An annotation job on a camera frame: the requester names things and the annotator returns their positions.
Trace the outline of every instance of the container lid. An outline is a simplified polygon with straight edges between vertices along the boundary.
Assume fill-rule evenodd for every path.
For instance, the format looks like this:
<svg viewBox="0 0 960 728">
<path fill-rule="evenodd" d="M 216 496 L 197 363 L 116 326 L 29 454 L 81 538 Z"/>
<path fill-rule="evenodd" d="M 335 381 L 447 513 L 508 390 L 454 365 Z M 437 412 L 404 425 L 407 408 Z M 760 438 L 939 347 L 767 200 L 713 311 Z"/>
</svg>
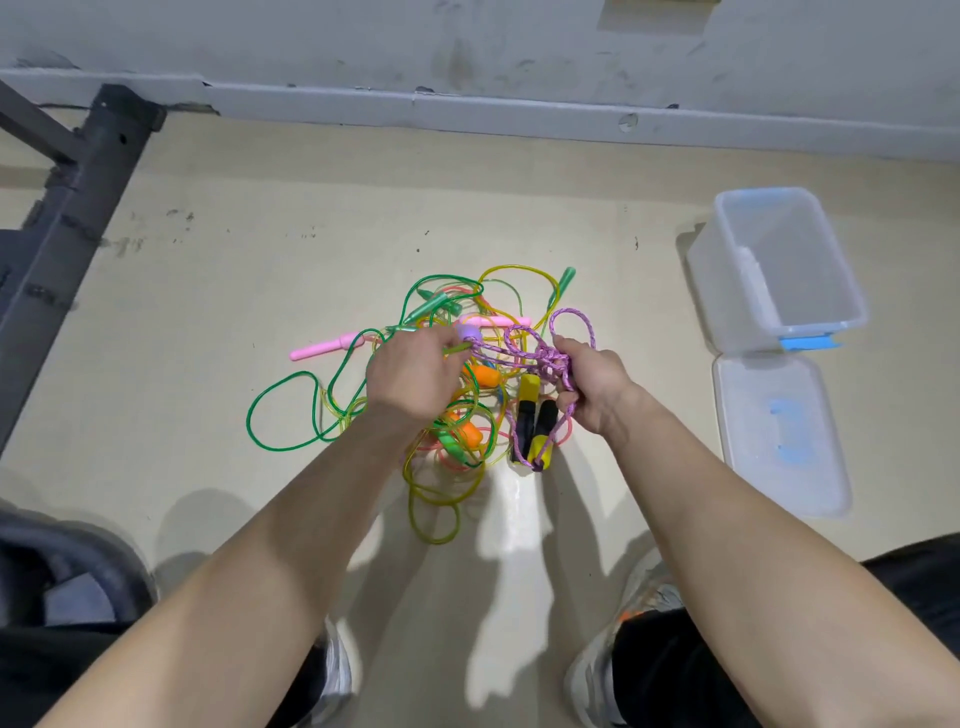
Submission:
<svg viewBox="0 0 960 728">
<path fill-rule="evenodd" d="M 720 356 L 713 363 L 727 464 L 800 517 L 850 510 L 843 451 L 816 364 L 796 353 Z"/>
</svg>

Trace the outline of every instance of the wall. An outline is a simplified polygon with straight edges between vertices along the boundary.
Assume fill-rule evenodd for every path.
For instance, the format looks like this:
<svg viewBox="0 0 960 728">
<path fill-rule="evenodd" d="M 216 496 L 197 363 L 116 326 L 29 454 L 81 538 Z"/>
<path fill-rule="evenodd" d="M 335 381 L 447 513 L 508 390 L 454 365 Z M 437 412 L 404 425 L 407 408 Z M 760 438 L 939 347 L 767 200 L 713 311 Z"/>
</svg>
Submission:
<svg viewBox="0 0 960 728">
<path fill-rule="evenodd" d="M 0 67 L 960 127 L 955 0 L 21 0 L 5 15 Z"/>
</svg>

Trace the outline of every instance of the plastic storage box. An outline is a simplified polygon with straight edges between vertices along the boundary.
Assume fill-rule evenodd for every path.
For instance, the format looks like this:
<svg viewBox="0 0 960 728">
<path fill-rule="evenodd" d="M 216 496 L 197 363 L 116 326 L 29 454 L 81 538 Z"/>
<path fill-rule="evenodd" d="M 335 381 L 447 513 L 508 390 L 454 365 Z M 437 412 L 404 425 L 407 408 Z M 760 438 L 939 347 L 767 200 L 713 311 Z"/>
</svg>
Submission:
<svg viewBox="0 0 960 728">
<path fill-rule="evenodd" d="M 791 513 L 842 516 L 851 489 L 820 371 L 799 353 L 867 322 L 820 202 L 805 189 L 717 196 L 687 254 L 708 333 L 724 459 Z"/>
<path fill-rule="evenodd" d="M 820 201 L 799 187 L 723 192 L 687 254 L 724 354 L 827 349 L 867 307 Z"/>
</svg>

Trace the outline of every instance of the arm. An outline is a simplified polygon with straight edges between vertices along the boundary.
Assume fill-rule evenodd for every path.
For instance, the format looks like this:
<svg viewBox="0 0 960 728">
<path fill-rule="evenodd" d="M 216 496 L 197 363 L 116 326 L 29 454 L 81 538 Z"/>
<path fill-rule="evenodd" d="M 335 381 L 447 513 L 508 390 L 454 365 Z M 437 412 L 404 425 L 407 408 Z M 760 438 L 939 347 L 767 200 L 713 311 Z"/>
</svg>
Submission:
<svg viewBox="0 0 960 728">
<path fill-rule="evenodd" d="M 451 328 L 398 333 L 368 367 L 367 411 L 170 598 L 112 646 L 42 728 L 261 728 L 293 682 L 387 477 L 449 402 Z"/>
<path fill-rule="evenodd" d="M 631 382 L 570 339 L 577 420 L 603 435 L 684 604 L 769 725 L 960 721 L 960 663 L 852 558 L 751 487 Z"/>
</svg>

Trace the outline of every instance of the black metal bar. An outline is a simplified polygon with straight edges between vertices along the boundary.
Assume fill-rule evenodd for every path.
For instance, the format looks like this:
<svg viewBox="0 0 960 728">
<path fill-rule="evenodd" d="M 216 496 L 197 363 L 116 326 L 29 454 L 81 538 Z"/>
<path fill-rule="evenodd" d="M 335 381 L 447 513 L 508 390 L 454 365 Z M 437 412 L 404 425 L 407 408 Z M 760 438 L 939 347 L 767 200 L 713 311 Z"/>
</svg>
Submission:
<svg viewBox="0 0 960 728">
<path fill-rule="evenodd" d="M 0 129 L 56 163 L 80 161 L 84 140 L 0 81 Z"/>
<path fill-rule="evenodd" d="M 165 116 L 125 86 L 104 85 L 80 131 L 84 154 L 51 170 L 21 230 L 0 231 L 0 452 Z"/>
</svg>

